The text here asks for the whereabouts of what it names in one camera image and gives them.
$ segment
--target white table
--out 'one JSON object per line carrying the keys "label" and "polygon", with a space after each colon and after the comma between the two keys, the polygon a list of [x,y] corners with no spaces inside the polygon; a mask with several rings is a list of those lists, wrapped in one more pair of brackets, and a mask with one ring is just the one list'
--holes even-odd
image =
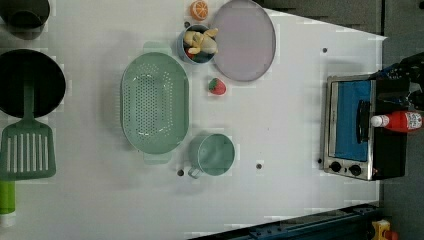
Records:
{"label": "white table", "polygon": [[[205,23],[223,2],[209,0]],[[190,82],[191,127],[169,164],[144,164],[120,128],[121,76],[146,41],[175,50],[190,3],[56,0],[38,39],[0,32],[2,52],[39,49],[68,84],[63,104],[41,119],[55,129],[57,174],[17,183],[17,224],[0,229],[2,240],[185,239],[379,199],[378,182],[326,174],[316,161],[327,76],[379,69],[383,38],[274,11],[277,53],[263,78],[235,82],[211,64],[178,59]],[[214,77],[227,83],[225,96],[206,92]],[[16,121],[0,120],[2,128]],[[189,169],[187,144],[203,130],[231,136],[232,169],[178,177]]]}

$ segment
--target black pot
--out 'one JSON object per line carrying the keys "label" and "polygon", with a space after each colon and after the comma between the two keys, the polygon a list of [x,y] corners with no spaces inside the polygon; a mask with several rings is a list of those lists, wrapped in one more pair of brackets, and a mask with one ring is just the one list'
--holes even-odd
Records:
{"label": "black pot", "polygon": [[25,40],[41,34],[49,14],[48,0],[0,0],[0,16],[8,31]]}

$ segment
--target bottle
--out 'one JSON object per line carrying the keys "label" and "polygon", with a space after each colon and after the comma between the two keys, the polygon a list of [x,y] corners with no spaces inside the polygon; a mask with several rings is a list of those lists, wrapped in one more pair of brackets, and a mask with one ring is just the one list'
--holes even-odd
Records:
{"label": "bottle", "polygon": [[399,240],[399,234],[390,230],[390,222],[387,220],[380,220],[378,222],[372,222],[372,226],[375,230],[373,240]]}
{"label": "bottle", "polygon": [[15,182],[0,181],[0,227],[15,225]]}
{"label": "bottle", "polygon": [[371,126],[407,133],[421,128],[422,117],[416,112],[396,111],[391,114],[373,116],[371,118]]}

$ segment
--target green colander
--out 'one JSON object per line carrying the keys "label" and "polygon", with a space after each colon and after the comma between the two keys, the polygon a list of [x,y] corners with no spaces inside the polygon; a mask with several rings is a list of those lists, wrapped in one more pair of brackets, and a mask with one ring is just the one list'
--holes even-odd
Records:
{"label": "green colander", "polygon": [[147,42],[121,82],[121,123],[128,141],[146,154],[167,156],[145,157],[150,164],[168,162],[188,129],[188,79],[169,53],[169,47]]}

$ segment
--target orange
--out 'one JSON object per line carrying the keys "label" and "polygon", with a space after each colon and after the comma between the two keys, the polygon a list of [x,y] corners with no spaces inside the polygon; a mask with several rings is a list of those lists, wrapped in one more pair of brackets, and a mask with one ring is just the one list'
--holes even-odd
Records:
{"label": "orange", "polygon": [[197,21],[205,20],[208,16],[208,4],[203,0],[196,0],[190,5],[190,14]]}

